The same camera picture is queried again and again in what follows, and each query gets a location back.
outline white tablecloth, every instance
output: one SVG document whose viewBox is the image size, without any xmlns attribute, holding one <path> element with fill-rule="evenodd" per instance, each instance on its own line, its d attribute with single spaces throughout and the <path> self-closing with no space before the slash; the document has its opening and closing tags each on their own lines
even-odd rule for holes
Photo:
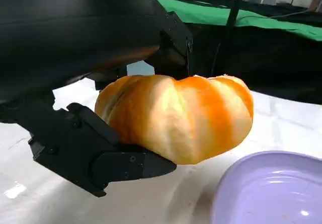
<svg viewBox="0 0 322 224">
<path fill-rule="evenodd" d="M 153 72 L 142 62 L 130 73 Z M 55 108 L 79 102 L 93 109 L 98 93 L 83 80 L 55 91 Z M 0 124 L 0 224 L 204 224 L 224 171 L 251 153 L 286 150 L 322 158 L 322 106 L 253 92 L 254 125 L 235 149 L 165 176 L 112 183 L 96 198 L 32 160 L 29 134 Z"/>
</svg>

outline purple plate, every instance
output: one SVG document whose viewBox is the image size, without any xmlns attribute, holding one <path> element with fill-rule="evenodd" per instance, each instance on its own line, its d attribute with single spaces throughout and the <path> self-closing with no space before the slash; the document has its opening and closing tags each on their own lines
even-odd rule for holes
<svg viewBox="0 0 322 224">
<path fill-rule="evenodd" d="M 233 164 L 217 188 L 213 224 L 322 224 L 322 160 L 269 151 Z"/>
</svg>

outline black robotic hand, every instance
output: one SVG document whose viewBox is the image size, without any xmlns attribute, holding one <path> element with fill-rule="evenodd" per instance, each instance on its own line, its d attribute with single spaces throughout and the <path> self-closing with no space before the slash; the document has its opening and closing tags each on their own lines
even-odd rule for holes
<svg viewBox="0 0 322 224">
<path fill-rule="evenodd" d="M 175 13 L 156 0 L 2 0 L 0 14 L 0 121 L 31 133 L 35 161 L 96 196 L 109 182 L 176 168 L 120 143 L 80 104 L 52 107 L 52 90 L 84 77 L 100 90 L 139 60 L 158 74 L 189 76 L 192 36 Z"/>
</svg>

